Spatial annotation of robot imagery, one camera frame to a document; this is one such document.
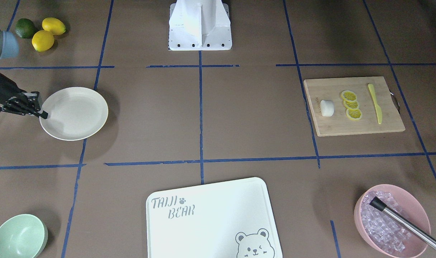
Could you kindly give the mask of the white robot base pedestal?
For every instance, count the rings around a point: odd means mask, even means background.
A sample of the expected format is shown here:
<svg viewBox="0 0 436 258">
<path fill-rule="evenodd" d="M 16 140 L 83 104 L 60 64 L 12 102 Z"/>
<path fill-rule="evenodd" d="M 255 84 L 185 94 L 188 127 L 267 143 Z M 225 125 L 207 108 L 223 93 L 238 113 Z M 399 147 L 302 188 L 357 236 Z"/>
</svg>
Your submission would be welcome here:
<svg viewBox="0 0 436 258">
<path fill-rule="evenodd" d="M 229 7 L 221 0 L 177 0 L 170 5 L 171 51 L 227 51 L 232 44 Z"/>
</svg>

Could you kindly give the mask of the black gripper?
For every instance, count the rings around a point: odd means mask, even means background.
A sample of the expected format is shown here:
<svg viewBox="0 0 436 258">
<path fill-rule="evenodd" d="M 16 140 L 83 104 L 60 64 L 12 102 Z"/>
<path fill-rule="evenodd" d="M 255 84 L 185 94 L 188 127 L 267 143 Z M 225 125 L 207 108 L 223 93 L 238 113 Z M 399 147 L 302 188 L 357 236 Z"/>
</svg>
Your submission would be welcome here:
<svg viewBox="0 0 436 258">
<path fill-rule="evenodd" d="M 33 115 L 48 119 L 48 113 L 41 108 L 41 95 L 37 91 L 27 92 L 0 73 L 0 113 Z"/>
</svg>

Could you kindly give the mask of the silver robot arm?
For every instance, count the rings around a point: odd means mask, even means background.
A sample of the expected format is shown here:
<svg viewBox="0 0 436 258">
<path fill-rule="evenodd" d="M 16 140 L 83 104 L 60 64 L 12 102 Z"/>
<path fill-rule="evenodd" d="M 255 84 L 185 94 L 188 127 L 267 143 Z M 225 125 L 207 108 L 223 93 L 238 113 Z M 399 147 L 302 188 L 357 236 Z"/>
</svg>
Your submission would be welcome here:
<svg viewBox="0 0 436 258">
<path fill-rule="evenodd" d="M 16 57 L 18 54 L 19 46 L 14 34 L 0 29 L 0 59 Z M 0 113 L 32 115 L 47 119 L 48 113 L 42 110 L 41 105 L 39 92 L 28 93 L 0 73 Z"/>
</svg>

